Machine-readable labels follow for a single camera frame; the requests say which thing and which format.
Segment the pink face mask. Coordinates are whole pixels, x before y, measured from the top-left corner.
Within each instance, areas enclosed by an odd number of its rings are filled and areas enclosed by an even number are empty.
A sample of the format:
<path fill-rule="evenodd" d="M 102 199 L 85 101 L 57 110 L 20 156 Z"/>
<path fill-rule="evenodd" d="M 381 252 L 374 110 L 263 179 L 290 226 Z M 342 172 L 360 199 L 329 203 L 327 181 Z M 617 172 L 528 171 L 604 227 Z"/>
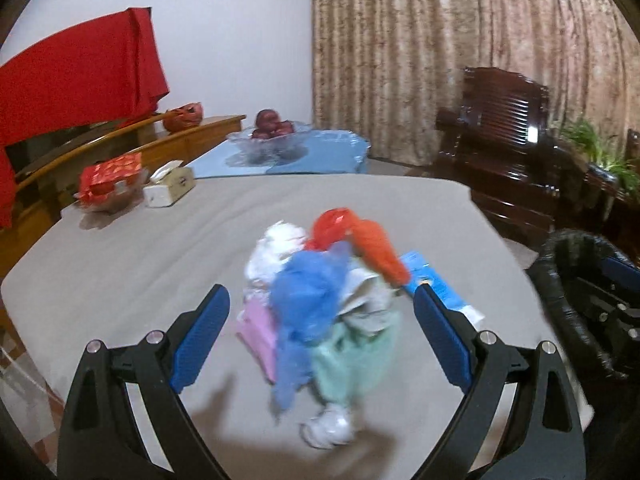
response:
<path fill-rule="evenodd" d="M 264 297 L 253 297 L 244 302 L 243 310 L 236 318 L 236 332 L 259 364 L 262 374 L 274 384 L 277 380 L 278 328 Z"/>

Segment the dark wooden side table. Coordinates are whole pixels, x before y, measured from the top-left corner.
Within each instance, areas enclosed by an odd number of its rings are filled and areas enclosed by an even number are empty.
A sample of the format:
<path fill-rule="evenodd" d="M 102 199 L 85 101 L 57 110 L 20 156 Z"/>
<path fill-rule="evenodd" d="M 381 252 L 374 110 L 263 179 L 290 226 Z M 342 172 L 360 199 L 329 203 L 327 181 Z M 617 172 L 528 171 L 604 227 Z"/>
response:
<path fill-rule="evenodd" d="M 563 155 L 555 229 L 601 235 L 629 258 L 639 258 L 639 200 L 625 193 L 612 174 L 578 155 Z"/>

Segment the blue white paper cup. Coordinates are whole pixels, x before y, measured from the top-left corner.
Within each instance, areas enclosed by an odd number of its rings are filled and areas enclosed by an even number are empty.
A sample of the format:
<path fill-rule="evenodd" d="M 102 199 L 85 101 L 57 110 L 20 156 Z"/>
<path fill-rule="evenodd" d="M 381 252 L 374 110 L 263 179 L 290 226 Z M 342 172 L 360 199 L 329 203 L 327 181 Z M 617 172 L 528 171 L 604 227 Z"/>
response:
<path fill-rule="evenodd" d="M 393 296 L 393 289 L 381 274 L 353 264 L 341 292 L 338 318 L 353 330 L 374 336 L 397 321 Z"/>

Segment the mint green glove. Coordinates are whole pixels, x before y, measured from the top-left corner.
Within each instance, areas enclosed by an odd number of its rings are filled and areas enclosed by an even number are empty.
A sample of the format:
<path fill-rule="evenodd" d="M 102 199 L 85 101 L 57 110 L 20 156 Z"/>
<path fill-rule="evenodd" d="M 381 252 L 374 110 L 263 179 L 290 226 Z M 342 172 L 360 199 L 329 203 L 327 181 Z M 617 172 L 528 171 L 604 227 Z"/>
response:
<path fill-rule="evenodd" d="M 397 310 L 339 316 L 310 350 L 314 384 L 324 404 L 349 406 L 385 377 L 402 323 Z"/>

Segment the red apples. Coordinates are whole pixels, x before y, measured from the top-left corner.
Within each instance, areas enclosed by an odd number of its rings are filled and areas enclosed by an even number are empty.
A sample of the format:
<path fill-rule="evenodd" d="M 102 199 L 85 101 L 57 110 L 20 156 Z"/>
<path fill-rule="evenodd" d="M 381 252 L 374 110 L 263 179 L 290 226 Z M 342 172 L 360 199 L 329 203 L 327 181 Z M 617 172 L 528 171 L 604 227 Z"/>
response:
<path fill-rule="evenodd" d="M 279 136 L 288 136 L 295 132 L 294 125 L 288 120 L 282 120 L 276 110 L 266 108 L 261 110 L 255 118 L 255 128 L 252 138 L 258 140 L 269 140 Z"/>

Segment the red plastic bag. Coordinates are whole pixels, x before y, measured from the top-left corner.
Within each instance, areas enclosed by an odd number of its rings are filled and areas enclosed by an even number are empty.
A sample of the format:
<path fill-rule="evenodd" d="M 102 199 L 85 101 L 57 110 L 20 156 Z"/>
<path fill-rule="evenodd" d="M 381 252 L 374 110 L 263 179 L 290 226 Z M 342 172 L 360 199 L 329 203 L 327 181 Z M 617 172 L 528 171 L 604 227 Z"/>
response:
<path fill-rule="evenodd" d="M 348 208 L 334 208 L 325 211 L 311 227 L 304 249 L 326 252 L 337 242 L 350 242 L 352 228 L 360 218 Z"/>

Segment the white tissue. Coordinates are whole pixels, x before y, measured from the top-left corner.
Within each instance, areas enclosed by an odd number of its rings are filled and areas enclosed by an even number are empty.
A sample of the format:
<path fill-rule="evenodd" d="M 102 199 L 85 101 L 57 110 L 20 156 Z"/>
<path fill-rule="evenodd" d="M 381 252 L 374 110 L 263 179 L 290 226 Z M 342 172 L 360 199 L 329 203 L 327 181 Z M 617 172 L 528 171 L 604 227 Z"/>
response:
<path fill-rule="evenodd" d="M 303 249 L 308 235 L 295 224 L 278 221 L 257 241 L 244 269 L 250 289 L 267 290 L 292 255 Z"/>

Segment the red pumpkin ornament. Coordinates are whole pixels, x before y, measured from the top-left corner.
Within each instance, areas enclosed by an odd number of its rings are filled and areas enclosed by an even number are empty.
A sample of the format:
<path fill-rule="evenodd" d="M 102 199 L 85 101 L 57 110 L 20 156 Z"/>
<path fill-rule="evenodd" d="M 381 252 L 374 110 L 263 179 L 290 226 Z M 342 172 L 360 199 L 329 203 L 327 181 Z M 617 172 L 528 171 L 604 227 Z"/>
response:
<path fill-rule="evenodd" d="M 177 133 L 201 125 L 202 120 L 202 104 L 193 102 L 168 110 L 163 118 L 163 127 L 169 133 Z"/>

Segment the orange foam fruit net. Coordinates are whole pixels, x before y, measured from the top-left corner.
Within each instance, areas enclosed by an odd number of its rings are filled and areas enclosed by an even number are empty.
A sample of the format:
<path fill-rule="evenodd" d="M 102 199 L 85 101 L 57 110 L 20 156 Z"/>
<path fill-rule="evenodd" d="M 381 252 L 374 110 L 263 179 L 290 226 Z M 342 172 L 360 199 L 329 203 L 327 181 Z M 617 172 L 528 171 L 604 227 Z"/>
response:
<path fill-rule="evenodd" d="M 393 286 L 405 286 L 410 273 L 399 259 L 393 244 L 378 222 L 356 219 L 350 227 L 352 244 L 364 262 Z"/>

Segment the blue plastic bag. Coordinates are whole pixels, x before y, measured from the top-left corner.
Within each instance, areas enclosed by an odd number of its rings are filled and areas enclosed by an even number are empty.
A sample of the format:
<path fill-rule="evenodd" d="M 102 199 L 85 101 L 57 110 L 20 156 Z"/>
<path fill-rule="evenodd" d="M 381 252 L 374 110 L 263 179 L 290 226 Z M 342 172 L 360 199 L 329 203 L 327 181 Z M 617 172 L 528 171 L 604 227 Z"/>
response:
<path fill-rule="evenodd" d="M 347 242 L 326 252 L 301 250 L 271 285 L 269 307 L 277 322 L 272 406 L 278 414 L 292 408 L 296 392 L 312 378 L 311 348 L 326 338 L 337 317 L 350 260 Z"/>

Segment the beige patterned curtain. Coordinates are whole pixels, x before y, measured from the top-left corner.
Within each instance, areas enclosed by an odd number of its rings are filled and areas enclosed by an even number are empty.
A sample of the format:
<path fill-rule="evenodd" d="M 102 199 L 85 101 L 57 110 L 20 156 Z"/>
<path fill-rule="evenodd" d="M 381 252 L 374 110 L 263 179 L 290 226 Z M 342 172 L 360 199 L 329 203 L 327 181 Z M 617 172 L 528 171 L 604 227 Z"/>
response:
<path fill-rule="evenodd" d="M 639 125 L 639 41 L 614 0 L 311 0 L 314 123 L 424 165 L 435 116 L 465 67 L 522 74 L 553 120 L 587 118 L 623 141 Z"/>

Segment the red cloth cover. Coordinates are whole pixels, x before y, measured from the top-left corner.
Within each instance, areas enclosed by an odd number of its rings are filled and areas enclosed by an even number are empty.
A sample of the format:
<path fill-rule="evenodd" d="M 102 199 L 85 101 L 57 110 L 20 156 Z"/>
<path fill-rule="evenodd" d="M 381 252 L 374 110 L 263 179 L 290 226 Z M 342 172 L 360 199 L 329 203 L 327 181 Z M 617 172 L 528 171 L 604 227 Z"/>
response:
<path fill-rule="evenodd" d="M 1 146 L 95 122 L 139 120 L 168 93 L 151 10 L 104 15 L 1 66 Z"/>

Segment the black lined trash bin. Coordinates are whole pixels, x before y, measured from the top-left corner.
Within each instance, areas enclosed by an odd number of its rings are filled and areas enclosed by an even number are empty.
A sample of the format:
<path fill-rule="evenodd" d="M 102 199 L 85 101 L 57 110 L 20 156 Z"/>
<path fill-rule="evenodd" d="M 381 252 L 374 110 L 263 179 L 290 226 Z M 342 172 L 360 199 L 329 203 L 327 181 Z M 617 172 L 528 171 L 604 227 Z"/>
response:
<path fill-rule="evenodd" d="M 603 274 L 602 262 L 611 257 L 635 266 L 605 238 L 584 231 L 564 230 L 553 233 L 544 242 L 537 259 L 527 270 L 555 335 L 585 386 L 639 381 L 639 359 L 613 360 L 601 348 L 582 316 L 585 303 L 579 291 L 580 278 L 608 290 L 614 283 L 616 295 L 639 310 L 639 285 L 621 285 Z"/>

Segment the grey tablecloth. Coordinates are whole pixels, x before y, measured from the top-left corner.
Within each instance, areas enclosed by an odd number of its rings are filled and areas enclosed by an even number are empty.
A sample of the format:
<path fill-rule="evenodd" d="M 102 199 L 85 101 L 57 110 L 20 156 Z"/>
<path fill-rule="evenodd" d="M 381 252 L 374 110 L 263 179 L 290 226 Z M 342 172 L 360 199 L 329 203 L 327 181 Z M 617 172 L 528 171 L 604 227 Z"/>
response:
<path fill-rule="evenodd" d="M 268 226 L 310 226 L 347 207 L 381 223 L 400 252 L 416 250 L 509 344 L 531 347 L 551 328 L 532 283 L 459 184 L 425 178 L 267 176 L 198 182 L 175 206 L 137 206 L 102 229 L 71 210 L 15 266 L 2 298 L 30 357 L 66 396 L 87 342 L 139 341 L 194 308 L 215 284 L 242 302 L 244 266 Z M 281 419 L 255 360 L 224 326 L 183 402 L 235 479 L 408 479 L 459 405 L 406 297 L 398 355 L 386 382 L 364 401 L 363 433 L 315 451 L 299 423 L 317 405 L 301 393 Z"/>

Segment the blue white tube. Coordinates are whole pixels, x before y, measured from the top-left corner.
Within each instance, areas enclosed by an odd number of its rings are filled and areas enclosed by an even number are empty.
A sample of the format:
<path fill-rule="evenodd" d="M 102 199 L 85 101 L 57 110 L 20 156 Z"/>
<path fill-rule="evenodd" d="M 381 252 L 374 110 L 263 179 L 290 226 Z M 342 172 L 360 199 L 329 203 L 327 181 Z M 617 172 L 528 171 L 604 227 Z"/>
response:
<path fill-rule="evenodd" d="M 475 328 L 480 327 L 480 323 L 484 320 L 485 315 L 479 310 L 476 310 L 472 304 L 465 301 L 428 263 L 420 252 L 406 252 L 401 255 L 399 259 L 410 275 L 408 284 L 402 286 L 402 288 L 405 289 L 411 297 L 414 296 L 416 290 L 421 285 L 428 285 L 434 290 L 434 293 L 447 309 L 462 313 Z"/>

